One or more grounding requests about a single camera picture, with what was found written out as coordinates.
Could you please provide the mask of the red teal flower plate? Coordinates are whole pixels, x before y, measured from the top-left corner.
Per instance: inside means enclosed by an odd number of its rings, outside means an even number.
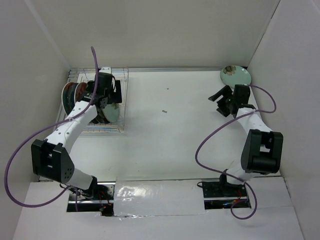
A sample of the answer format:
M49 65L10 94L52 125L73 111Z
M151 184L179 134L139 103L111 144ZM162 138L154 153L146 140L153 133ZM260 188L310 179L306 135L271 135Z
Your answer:
M74 91L74 102L79 102L81 100L82 94L85 92L87 88L86 82L80 82L77 84L75 91Z
M64 100L66 100L68 98L68 91L70 89L70 87L73 85L73 82L68 82L64 85L62 91L61 91L61 101L63 102Z

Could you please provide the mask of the dark blue plate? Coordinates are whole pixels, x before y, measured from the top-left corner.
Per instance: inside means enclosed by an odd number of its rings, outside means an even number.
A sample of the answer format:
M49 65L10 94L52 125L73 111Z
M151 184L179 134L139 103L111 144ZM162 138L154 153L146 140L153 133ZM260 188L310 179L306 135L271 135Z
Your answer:
M68 107L68 98L65 99L64 101L61 101L61 103L62 103L62 108L63 108L65 114L68 116L68 114L67 114L67 111L68 111L68 110L67 110L67 107Z
M76 88L78 85L79 85L78 83L74 83L68 90L68 93L67 93L67 103L68 103L67 115L69 115L71 113L71 111L73 110L73 108L75 107L75 92L76 92Z

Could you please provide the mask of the brown rimmed cream plate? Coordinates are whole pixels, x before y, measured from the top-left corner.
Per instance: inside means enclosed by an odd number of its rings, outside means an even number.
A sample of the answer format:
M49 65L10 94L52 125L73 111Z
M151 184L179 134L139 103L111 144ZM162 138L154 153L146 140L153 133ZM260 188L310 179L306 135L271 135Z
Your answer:
M104 113L103 113L103 111L102 111L101 109L98 111L97 117L98 117L98 121L99 121L101 124L109 124L109 123L110 123L110 122L106 119L106 117L105 117L105 115L104 115Z
M90 121L92 124L103 124L104 123L104 119L101 118L100 114L97 113L97 116Z

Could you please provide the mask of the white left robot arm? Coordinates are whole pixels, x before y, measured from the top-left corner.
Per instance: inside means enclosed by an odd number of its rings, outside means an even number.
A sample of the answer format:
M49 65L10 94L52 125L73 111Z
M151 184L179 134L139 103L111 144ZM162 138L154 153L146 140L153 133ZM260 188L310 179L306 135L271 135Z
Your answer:
M97 197L103 188L99 187L95 176L75 167L70 157L71 149L92 120L115 123L122 103L120 80L104 68L95 76L97 79L87 83L86 89L74 101L64 123L46 139L36 139L31 145L32 168L36 175L74 187L88 200Z

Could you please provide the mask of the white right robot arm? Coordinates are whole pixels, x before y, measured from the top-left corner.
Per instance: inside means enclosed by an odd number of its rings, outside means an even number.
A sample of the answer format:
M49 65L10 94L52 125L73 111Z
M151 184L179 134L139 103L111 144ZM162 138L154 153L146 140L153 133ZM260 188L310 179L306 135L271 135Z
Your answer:
M275 174L281 165L284 136L268 127L254 105L249 104L251 87L226 85L208 98L217 103L217 111L224 117L232 116L247 134L239 162L226 169L219 177L218 190L230 196L238 186L262 175Z

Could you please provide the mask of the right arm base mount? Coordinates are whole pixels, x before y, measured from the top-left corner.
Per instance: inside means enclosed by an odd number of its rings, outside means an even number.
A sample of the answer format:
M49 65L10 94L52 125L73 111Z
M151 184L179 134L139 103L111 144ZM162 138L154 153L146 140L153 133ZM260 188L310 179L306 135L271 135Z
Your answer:
M205 210L250 208L250 200L244 184L230 184L227 177L221 175L219 180L205 180L196 184L202 189Z

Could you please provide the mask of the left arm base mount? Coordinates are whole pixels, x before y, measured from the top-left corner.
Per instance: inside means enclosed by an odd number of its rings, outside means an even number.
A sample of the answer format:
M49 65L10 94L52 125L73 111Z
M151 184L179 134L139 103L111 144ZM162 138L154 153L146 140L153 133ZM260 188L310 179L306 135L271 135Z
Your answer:
M115 182L98 182L97 191L92 196L79 188L71 188L66 212L97 213L104 217L113 217L115 186Z

